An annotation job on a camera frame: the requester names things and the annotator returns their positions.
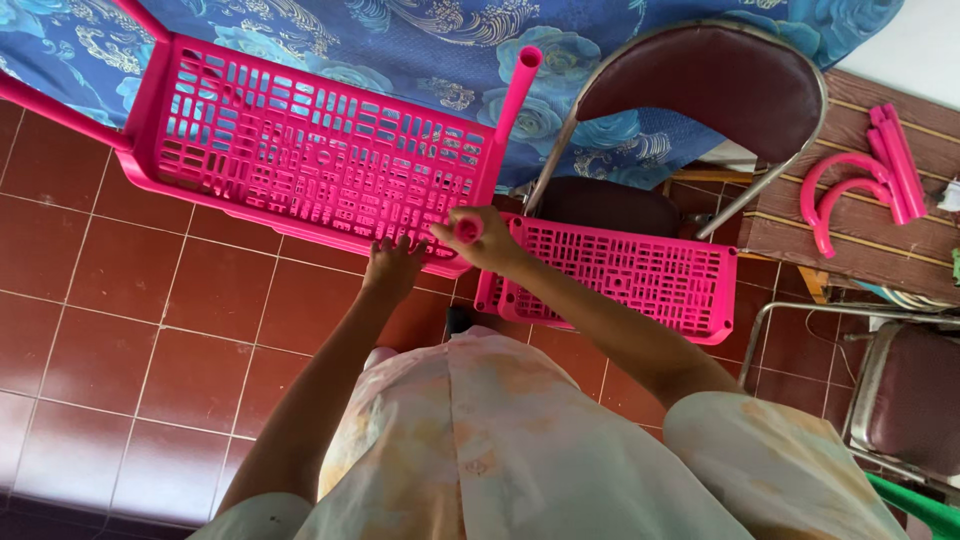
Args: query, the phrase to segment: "blue floral tablecloth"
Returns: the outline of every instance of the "blue floral tablecloth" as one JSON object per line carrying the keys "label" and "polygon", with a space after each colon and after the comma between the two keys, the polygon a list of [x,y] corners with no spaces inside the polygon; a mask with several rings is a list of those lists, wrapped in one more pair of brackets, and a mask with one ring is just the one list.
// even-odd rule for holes
{"label": "blue floral tablecloth", "polygon": [[[494,125],[517,50],[544,63],[500,184],[536,178],[584,81],[637,33],[702,17],[745,21],[829,67],[903,0],[143,0],[171,30]],[[111,0],[0,0],[0,69],[122,126],[153,48]],[[557,174],[649,188],[724,137],[668,110],[582,123]]]}

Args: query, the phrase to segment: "hand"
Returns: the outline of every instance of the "hand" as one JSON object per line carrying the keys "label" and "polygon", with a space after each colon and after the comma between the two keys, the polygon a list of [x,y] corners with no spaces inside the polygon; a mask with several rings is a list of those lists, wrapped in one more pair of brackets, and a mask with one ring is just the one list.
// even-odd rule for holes
{"label": "hand", "polygon": [[382,242],[375,240],[370,246],[370,262],[360,292],[399,304],[413,290],[425,254],[426,241],[421,240],[410,251],[410,236],[406,234],[400,237],[396,247],[390,237],[384,237]]}
{"label": "hand", "polygon": [[[483,220],[483,235],[470,245],[464,245],[453,237],[454,225],[465,215]],[[430,232],[474,266],[504,277],[509,278],[515,269],[533,259],[516,244],[503,217],[494,207],[456,207],[450,210],[449,225],[434,223],[430,226]]]}

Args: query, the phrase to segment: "white wall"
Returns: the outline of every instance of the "white wall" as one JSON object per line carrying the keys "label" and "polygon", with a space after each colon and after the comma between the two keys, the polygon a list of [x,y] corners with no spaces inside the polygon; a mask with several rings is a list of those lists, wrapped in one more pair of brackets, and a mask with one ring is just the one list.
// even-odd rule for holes
{"label": "white wall", "polygon": [[960,0],[905,0],[839,69],[960,110]]}

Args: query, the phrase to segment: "green object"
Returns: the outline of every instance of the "green object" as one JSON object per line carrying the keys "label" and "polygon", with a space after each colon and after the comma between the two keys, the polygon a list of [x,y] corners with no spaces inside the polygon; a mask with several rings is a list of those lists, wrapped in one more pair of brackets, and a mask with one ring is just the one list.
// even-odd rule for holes
{"label": "green object", "polygon": [[960,249],[953,248],[953,286],[960,287]]}
{"label": "green object", "polygon": [[884,501],[926,523],[933,532],[933,540],[960,539],[960,510],[870,473],[867,473],[867,480]]}

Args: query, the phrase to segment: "tiled floor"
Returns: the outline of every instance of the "tiled floor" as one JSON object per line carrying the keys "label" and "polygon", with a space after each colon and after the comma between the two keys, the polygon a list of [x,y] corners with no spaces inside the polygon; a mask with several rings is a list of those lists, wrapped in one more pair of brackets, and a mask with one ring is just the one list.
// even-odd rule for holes
{"label": "tiled floor", "polygon": [[[0,137],[0,518],[21,527],[31,501],[47,500],[111,516],[63,510],[51,528],[131,532],[117,516],[201,524],[347,309],[365,258],[142,191],[106,147],[0,106],[0,134],[12,134]],[[673,184],[671,197],[713,213],[736,190]],[[738,227],[714,239],[734,243]],[[734,374],[763,304],[808,301],[796,268],[742,258],[738,277],[733,335],[705,348]],[[423,274],[380,344],[441,343],[445,308],[470,306],[476,278]],[[837,422],[852,380],[804,318],[774,313],[749,389]],[[476,321],[541,348],[591,398],[661,437],[662,407],[582,335]],[[830,341],[860,330],[809,322]],[[844,348],[856,362],[857,344]]]}

